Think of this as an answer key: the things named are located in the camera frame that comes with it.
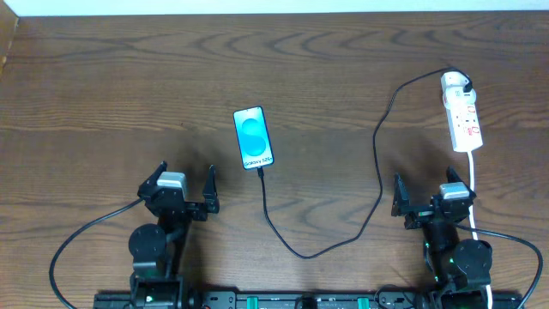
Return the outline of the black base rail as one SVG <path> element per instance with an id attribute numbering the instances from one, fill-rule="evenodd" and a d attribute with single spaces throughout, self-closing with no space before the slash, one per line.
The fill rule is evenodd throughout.
<path id="1" fill-rule="evenodd" d="M 128 293 L 94 296 L 94 308 L 177 308 L 165 296 L 147 295 L 132 300 Z M 244 294 L 231 291 L 203 293 L 188 308 L 199 309 L 376 309 L 432 308 L 433 305 L 412 292 L 382 291 L 373 294 Z"/>

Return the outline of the white power strip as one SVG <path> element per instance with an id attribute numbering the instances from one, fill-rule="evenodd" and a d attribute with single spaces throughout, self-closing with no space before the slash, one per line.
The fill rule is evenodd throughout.
<path id="1" fill-rule="evenodd" d="M 475 102 L 474 90 L 463 93 L 458 88 L 449 88 L 443 94 L 452 148 L 458 153 L 472 152 L 483 146 Z"/>

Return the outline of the blue Galaxy smartphone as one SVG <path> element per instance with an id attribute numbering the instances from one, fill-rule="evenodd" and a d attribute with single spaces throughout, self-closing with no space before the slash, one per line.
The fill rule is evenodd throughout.
<path id="1" fill-rule="evenodd" d="M 233 123 L 244 170 L 273 165 L 275 157 L 263 108 L 253 106 L 236 111 Z"/>

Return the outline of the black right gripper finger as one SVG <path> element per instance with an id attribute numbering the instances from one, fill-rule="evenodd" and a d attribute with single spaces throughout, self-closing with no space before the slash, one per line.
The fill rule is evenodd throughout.
<path id="1" fill-rule="evenodd" d="M 447 183 L 463 182 L 465 184 L 465 182 L 462 180 L 462 178 L 458 175 L 453 167 L 448 167 L 446 169 L 446 177 Z M 474 200 L 476 198 L 476 193 L 468 185 L 467 187 L 470 192 L 469 199 Z"/>
<path id="2" fill-rule="evenodd" d="M 394 176 L 394 198 L 391 208 L 392 215 L 405 215 L 410 211 L 410 199 L 406 186 L 399 173 Z"/>

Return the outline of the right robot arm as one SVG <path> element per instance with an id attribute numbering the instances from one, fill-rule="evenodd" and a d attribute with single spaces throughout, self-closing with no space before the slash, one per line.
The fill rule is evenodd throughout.
<path id="1" fill-rule="evenodd" d="M 424 235 L 424 254 L 435 285 L 420 294 L 418 308 L 481 308 L 484 289 L 491 283 L 492 247 L 484 240 L 460 239 L 457 226 L 466 219 L 476 194 L 449 167 L 447 182 L 430 202 L 413 205 L 400 174 L 394 176 L 391 214 L 404 218 L 406 230 Z"/>

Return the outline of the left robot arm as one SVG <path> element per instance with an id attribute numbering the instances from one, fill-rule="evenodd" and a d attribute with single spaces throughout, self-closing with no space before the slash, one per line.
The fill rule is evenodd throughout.
<path id="1" fill-rule="evenodd" d="M 134 272 L 125 308 L 202 306 L 202 296 L 179 274 L 179 266 L 191 223 L 206 221 L 209 214 L 220 210 L 215 174 L 215 166 L 210 166 L 202 202 L 186 199 L 185 174 L 169 172 L 164 161 L 139 186 L 137 196 L 158 221 L 142 225 L 130 235 Z"/>

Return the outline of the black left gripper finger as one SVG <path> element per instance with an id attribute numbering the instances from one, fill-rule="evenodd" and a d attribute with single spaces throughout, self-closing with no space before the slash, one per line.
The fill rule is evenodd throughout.
<path id="1" fill-rule="evenodd" d="M 159 188 L 157 181 L 167 169 L 167 163 L 162 161 L 155 171 L 138 187 L 138 196 L 152 196 Z"/>
<path id="2" fill-rule="evenodd" d="M 204 202 L 209 213 L 218 213 L 220 211 L 220 201 L 215 184 L 215 175 L 215 165 L 211 165 L 208 169 L 208 179 L 202 190 Z"/>

